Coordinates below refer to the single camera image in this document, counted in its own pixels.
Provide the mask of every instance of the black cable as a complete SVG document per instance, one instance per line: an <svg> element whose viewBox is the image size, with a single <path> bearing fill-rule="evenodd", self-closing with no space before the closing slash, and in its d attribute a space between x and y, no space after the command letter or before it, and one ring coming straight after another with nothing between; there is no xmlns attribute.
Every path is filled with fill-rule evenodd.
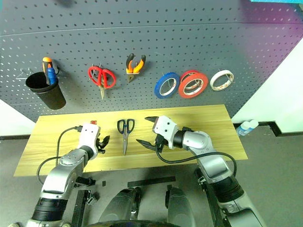
<svg viewBox="0 0 303 227"><path fill-rule="evenodd" d="M69 129L66 129L66 130L64 130L64 131L60 134L60 136L59 136L59 138L58 138L58 141L57 141L56 157L59 156L59 145L60 145L61 137L63 136L64 133L66 133L67 131L72 130L72 129L77 129L77 127L71 127L71 128L69 128Z"/></svg>
<svg viewBox="0 0 303 227"><path fill-rule="evenodd" d="M185 159L180 159L180 160L166 160L164 159L158 149L156 148L156 154L158 156L158 158L165 162L165 163L168 163L168 164L175 164L175 163L182 163L182 162L188 162L188 161L191 161L191 160L194 160L194 159L197 159L197 158L201 158L201 157L206 157L206 156L211 156L211 155L223 155L223 156L227 156L229 157L232 162L233 162L233 175L236 176L237 174L237 163L236 163L236 160L229 154L226 154L226 153L223 153L223 152L210 152L210 153L205 153L205 154L201 154L201 155L196 155L196 156L192 156L192 157L188 157L188 158L185 158Z"/></svg>
<svg viewBox="0 0 303 227"><path fill-rule="evenodd" d="M40 178L40 170L41 170L42 166L43 166L46 162L48 162L48 161L50 161L50 160L53 160L53 159L57 159L57 160L58 160L59 158L61 158L61 157L58 157L58 156L56 156L56 157L50 157L50 158L44 160L44 161L39 165L39 167L38 167L38 169L37 169L36 176L37 176L37 178L38 178L38 181L39 181L42 185L44 184L44 182L43 182L43 181L41 180L41 178Z"/></svg>

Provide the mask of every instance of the wooden board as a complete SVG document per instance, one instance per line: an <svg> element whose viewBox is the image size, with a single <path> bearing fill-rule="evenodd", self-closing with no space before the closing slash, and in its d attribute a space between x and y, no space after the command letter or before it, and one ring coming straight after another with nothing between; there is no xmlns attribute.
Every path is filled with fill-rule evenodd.
<svg viewBox="0 0 303 227"><path fill-rule="evenodd" d="M103 139L110 135L110 141L106 146L106 153L99 154L96 159L89 161L85 167L85 172L168 165L160 161L152 150L146 149L136 141L136 139L141 139L154 142L156 134L152 132L153 123L144 118L161 115L170 117L180 129L186 126L196 131L205 131L210 135L213 145L218 151L231 154L235 159L247 159L224 105L76 113L39 117L14 176L35 175L37 167L42 161L55 156L57 140L62 131L91 120L97 120L97 124L101 127L100 138ZM128 148L126 156L124 156L123 137L117 130L117 121L127 118L135 119L135 128L128 137ZM77 147L79 135L76 130L63 135L60 143L60 156ZM174 150L165 148L163 156L175 160L190 157L192 154L178 148ZM53 160L46 163L41 174L48 174L54 164Z"/></svg>

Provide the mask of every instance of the pen holder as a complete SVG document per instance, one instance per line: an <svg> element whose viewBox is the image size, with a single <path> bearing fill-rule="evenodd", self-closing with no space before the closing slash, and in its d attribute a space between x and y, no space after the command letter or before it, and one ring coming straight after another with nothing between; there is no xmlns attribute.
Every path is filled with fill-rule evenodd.
<svg viewBox="0 0 303 227"><path fill-rule="evenodd" d="M26 79L25 84L40 97L48 108L58 110L65 106L66 100L59 87L58 79L54 84L48 85L44 72L37 72L30 75Z"/></svg>

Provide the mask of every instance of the red tape roll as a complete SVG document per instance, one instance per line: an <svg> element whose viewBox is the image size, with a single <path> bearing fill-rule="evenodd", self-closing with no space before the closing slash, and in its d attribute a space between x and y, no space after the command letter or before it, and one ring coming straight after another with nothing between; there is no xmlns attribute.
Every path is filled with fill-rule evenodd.
<svg viewBox="0 0 303 227"><path fill-rule="evenodd" d="M187 85L192 82L196 81L196 84L190 87L187 87ZM179 86L179 95L182 98L193 98L201 94L205 88L207 87L208 84L208 78L205 74L203 73L196 73L196 70L189 70L185 73L183 73L181 77L181 83Z"/></svg>

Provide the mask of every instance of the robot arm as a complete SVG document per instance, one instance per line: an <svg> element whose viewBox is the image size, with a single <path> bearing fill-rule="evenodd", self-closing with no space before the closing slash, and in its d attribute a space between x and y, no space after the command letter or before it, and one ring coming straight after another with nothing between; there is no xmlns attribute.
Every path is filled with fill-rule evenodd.
<svg viewBox="0 0 303 227"><path fill-rule="evenodd" d="M146 148L155 150L158 156L164 145L168 145L170 149L184 148L195 156L216 152L210 136L203 131L192 131L185 127L183 130L179 130L177 124L166 116L145 119L154 122L152 130L157 134L156 145L143 140L138 141ZM218 205L225 215L226 226L266 226L222 156L215 154L200 157L197 162L205 181L213 189Z"/></svg>
<svg viewBox="0 0 303 227"><path fill-rule="evenodd" d="M89 160L98 154L97 144L100 127L96 122L84 124L77 149L62 156L59 165L47 176L39 201L27 227L58 227L62 225L62 216L76 180L83 173Z"/></svg>

